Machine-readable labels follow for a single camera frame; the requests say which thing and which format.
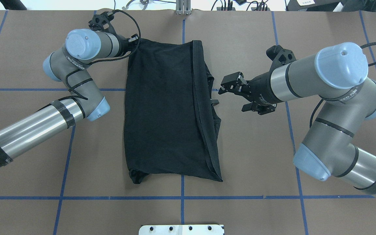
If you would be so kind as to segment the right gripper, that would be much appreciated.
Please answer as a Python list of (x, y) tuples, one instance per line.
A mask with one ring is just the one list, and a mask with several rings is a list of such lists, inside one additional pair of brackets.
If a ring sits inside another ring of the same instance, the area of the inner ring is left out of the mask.
[(242, 72), (231, 73), (223, 77), (218, 94), (243, 95), (250, 103), (243, 105), (242, 112), (257, 112), (260, 116), (273, 113), (278, 99), (272, 91), (270, 79), (270, 73), (263, 73), (247, 82)]

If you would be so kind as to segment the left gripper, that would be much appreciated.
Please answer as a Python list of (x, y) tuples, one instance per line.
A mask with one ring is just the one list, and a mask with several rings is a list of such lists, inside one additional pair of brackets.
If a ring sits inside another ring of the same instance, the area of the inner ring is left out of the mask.
[(123, 57), (127, 52), (134, 53), (140, 45), (140, 36), (138, 34), (132, 35), (130, 38), (125, 38), (118, 35), (119, 52), (118, 57)]

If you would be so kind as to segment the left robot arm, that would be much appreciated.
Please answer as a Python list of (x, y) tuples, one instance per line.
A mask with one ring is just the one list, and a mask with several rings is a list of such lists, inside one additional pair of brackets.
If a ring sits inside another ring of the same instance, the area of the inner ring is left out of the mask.
[(43, 62), (46, 75), (62, 82), (69, 95), (0, 130), (0, 168), (77, 122), (108, 113), (110, 106), (88, 68), (127, 58), (137, 50), (140, 38), (140, 32), (127, 38), (108, 30), (70, 31), (64, 45)]

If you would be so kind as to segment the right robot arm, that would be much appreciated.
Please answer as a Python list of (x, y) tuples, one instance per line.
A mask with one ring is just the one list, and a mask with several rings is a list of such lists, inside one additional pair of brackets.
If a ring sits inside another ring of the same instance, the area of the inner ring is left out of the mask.
[(272, 113), (277, 104), (319, 96), (325, 104), (314, 118), (293, 163), (316, 180), (341, 178), (376, 197), (376, 156), (352, 144), (366, 120), (376, 118), (376, 82), (368, 77), (368, 45), (344, 42), (297, 59), (275, 45), (266, 50), (270, 70), (246, 80), (243, 73), (224, 76), (218, 93), (248, 100), (242, 111)]

